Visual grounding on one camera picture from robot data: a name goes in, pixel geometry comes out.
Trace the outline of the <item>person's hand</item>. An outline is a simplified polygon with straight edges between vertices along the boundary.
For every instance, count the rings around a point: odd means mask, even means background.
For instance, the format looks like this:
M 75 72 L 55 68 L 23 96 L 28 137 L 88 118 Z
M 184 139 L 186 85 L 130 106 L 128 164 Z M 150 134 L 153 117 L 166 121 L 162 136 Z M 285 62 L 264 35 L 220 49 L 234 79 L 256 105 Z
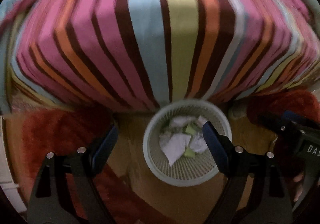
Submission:
M 293 186 L 295 187 L 295 195 L 293 201 L 297 202 L 303 192 L 304 172 L 301 172 L 293 178 Z

